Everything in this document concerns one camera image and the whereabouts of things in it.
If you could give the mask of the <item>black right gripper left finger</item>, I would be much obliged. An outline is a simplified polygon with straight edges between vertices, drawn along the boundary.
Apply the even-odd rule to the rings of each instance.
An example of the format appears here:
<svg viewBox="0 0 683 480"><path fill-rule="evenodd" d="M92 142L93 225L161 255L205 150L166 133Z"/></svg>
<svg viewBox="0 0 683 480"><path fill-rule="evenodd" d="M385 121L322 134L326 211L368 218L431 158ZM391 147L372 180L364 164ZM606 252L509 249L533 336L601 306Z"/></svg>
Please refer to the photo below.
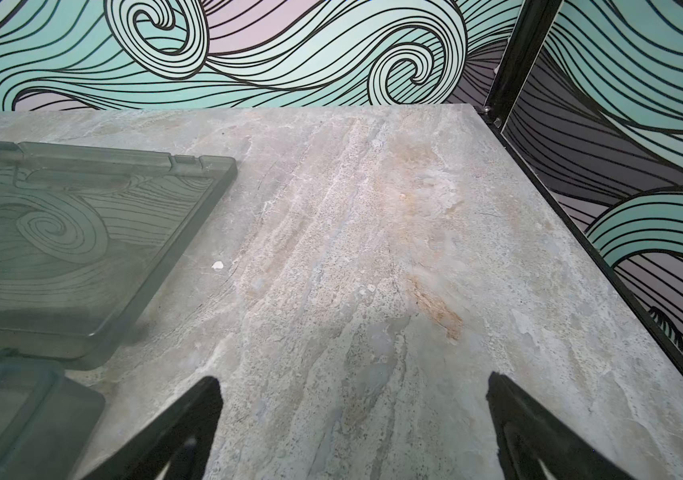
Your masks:
<svg viewBox="0 0 683 480"><path fill-rule="evenodd" d="M86 477L201 479L222 410L219 381L206 376Z"/></svg>

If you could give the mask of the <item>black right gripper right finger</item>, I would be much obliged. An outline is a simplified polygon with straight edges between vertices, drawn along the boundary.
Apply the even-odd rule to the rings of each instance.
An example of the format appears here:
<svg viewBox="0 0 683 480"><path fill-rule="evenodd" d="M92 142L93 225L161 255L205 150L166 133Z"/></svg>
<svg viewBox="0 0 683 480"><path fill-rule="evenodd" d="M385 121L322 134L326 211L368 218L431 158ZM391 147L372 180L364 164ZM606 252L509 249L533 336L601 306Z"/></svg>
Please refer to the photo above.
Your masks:
<svg viewBox="0 0 683 480"><path fill-rule="evenodd" d="M629 479L511 378L491 373L487 403L507 479Z"/></svg>

